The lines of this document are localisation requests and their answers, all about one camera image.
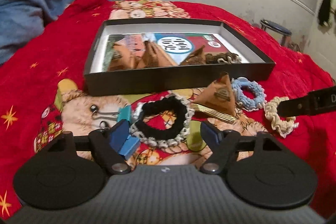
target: beige scrunchie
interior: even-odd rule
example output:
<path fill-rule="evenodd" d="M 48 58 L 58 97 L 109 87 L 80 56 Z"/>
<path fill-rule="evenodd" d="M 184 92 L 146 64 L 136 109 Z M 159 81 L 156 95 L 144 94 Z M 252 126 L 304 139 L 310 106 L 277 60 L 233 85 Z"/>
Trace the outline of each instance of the beige scrunchie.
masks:
<path fill-rule="evenodd" d="M 288 117 L 286 121 L 280 119 L 278 115 L 277 107 L 282 101 L 289 100 L 288 97 L 274 97 L 265 105 L 265 117 L 267 120 L 271 122 L 271 126 L 273 130 L 276 130 L 281 137 L 286 138 L 288 134 L 290 134 L 293 129 L 299 126 L 299 123 L 295 122 L 295 117 Z"/>

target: black box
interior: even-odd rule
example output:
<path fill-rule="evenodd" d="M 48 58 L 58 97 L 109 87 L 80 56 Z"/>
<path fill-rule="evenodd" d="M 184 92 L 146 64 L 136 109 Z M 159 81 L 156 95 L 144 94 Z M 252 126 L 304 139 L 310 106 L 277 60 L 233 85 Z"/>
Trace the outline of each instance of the black box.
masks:
<path fill-rule="evenodd" d="M 172 66 L 99 72 L 103 40 L 110 34 L 204 33 L 218 34 L 250 63 Z M 266 80 L 275 63 L 255 45 L 221 21 L 176 18 L 117 19 L 103 22 L 87 57 L 84 78 L 92 96 L 143 94 L 206 87 L 227 72 L 230 78 Z"/>

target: blue scrunchie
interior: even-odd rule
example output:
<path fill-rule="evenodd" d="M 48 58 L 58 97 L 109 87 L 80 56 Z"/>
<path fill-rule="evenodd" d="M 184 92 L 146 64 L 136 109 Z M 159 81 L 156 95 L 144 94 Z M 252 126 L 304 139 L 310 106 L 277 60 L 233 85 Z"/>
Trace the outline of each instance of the blue scrunchie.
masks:
<path fill-rule="evenodd" d="M 244 110 L 254 111 L 264 107 L 266 103 L 264 89 L 256 81 L 248 81 L 245 77 L 239 77 L 237 79 L 232 79 L 231 81 L 232 89 L 235 93 L 236 102 L 241 105 Z M 242 89 L 246 88 L 251 91 L 254 95 L 254 99 L 248 98 L 243 94 Z"/>

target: scrunchie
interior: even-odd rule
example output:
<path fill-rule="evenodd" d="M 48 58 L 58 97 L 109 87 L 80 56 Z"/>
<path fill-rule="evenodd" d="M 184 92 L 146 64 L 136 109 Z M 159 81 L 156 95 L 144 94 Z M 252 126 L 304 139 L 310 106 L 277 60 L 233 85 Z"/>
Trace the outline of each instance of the scrunchie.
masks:
<path fill-rule="evenodd" d="M 266 103 L 265 90 L 257 82 L 251 82 L 245 77 L 239 77 L 237 79 L 232 79 L 231 85 L 236 97 L 236 103 L 239 107 L 242 107 L 249 112 L 264 108 Z M 250 99 L 244 95 L 242 88 L 247 88 L 251 91 L 255 95 L 255 98 Z"/>
<path fill-rule="evenodd" d="M 280 119 L 278 115 L 277 107 L 282 101 L 289 100 L 288 97 L 274 97 L 265 105 L 265 117 L 271 122 L 273 130 L 276 130 L 281 137 L 286 138 L 293 129 L 299 126 L 299 123 L 295 123 L 295 117 L 288 117 L 286 121 Z"/>
<path fill-rule="evenodd" d="M 177 112 L 175 113 L 177 118 L 171 128 L 159 130 L 143 122 L 143 118 L 146 115 L 159 114 L 163 109 Z M 190 102 L 186 98 L 171 93 L 166 97 L 161 97 L 160 101 L 138 103 L 137 108 L 132 114 L 135 122 L 131 125 L 129 132 L 131 135 L 138 137 L 141 142 L 151 147 L 168 148 L 176 146 L 184 141 L 189 134 L 189 123 L 194 113 L 195 111 L 190 108 Z"/>

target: black round disc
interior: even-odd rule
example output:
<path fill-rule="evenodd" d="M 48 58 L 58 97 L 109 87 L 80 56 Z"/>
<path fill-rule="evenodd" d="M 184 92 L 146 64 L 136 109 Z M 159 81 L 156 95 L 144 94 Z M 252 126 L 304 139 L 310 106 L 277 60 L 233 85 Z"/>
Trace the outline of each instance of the black round disc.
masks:
<path fill-rule="evenodd" d="M 269 209 L 284 210 L 307 204 L 317 177 L 303 160 L 283 152 L 266 152 L 234 163 L 226 181 L 241 199 Z"/>
<path fill-rule="evenodd" d="M 99 165 L 81 157 L 53 155 L 34 157 L 14 176 L 19 199 L 45 210 L 80 205 L 103 188 L 105 176 Z"/>

